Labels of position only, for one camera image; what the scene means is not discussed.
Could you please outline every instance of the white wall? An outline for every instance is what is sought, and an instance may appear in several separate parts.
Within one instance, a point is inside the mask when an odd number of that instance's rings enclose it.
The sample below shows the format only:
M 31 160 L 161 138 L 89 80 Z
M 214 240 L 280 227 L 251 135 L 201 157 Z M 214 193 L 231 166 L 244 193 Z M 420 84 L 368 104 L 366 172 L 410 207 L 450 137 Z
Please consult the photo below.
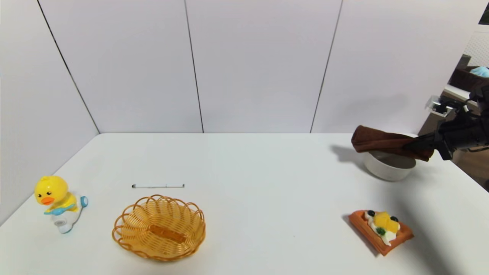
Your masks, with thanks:
M 202 132 L 183 0 L 40 0 L 101 132 Z
M 469 66 L 489 67 L 489 25 L 478 25 L 465 48 L 470 55 Z
M 424 104 L 440 94 L 487 0 L 343 2 L 314 133 L 363 124 L 417 133 Z
M 205 132 L 311 130 L 341 0 L 187 0 Z
M 2 224 L 97 130 L 36 1 L 2 0 L 0 37 Z

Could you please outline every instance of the brown cloth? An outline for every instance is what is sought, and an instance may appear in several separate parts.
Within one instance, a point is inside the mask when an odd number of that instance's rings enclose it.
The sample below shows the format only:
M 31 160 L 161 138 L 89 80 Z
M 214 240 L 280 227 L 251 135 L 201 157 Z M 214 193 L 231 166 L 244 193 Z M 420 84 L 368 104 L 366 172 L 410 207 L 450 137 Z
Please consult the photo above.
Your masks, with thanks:
M 414 140 L 401 134 L 386 133 L 381 130 L 358 126 L 353 133 L 352 144 L 359 153 L 382 151 L 413 159 L 428 161 L 434 150 L 406 150 L 402 147 Z

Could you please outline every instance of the pen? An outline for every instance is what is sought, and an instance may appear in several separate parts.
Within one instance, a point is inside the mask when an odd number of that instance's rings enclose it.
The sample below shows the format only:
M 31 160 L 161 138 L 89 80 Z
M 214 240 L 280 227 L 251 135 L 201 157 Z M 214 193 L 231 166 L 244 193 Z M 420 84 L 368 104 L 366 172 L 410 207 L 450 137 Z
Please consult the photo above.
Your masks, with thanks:
M 185 188 L 185 184 L 182 185 L 150 185 L 150 184 L 133 184 L 132 188 Z

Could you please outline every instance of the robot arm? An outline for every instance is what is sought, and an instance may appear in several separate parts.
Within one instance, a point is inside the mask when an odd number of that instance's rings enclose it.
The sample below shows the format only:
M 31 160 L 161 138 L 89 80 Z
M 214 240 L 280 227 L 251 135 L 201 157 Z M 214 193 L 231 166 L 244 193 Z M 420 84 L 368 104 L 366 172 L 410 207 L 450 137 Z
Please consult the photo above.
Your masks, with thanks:
M 467 107 L 468 101 L 477 102 L 480 115 L 473 114 Z M 447 116 L 455 112 L 451 121 L 439 121 L 437 129 L 429 134 L 417 137 L 404 149 L 436 149 L 444 160 L 451 160 L 457 149 L 479 152 L 489 149 L 489 85 L 479 87 L 470 93 L 469 100 L 459 102 L 449 97 L 432 97 L 427 107 L 434 114 Z M 471 147 L 485 146 L 471 150 Z

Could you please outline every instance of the white table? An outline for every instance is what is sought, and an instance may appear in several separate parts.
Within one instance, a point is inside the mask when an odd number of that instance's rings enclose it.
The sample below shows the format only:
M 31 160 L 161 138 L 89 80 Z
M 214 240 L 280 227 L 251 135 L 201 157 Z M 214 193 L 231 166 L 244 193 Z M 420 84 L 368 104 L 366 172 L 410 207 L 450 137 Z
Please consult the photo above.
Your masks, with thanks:
M 469 97 L 470 97 L 470 92 L 467 92 L 465 90 L 462 90 L 462 89 L 457 88 L 455 86 L 452 86 L 450 84 L 447 84 L 445 86 L 445 89 L 443 89 L 443 91 L 451 94 L 454 97 L 459 98 L 462 101 L 465 101 L 465 100 L 469 99 Z
M 0 227 L 0 274 L 489 274 L 489 195 L 476 182 L 438 153 L 405 181 L 384 182 L 350 138 L 99 135 L 56 173 L 90 200 L 78 223 L 59 234 L 31 197 Z M 203 209 L 207 238 L 192 257 L 154 262 L 112 240 L 122 210 L 155 193 Z M 389 211 L 415 238 L 375 255 L 347 223 L 358 209 Z

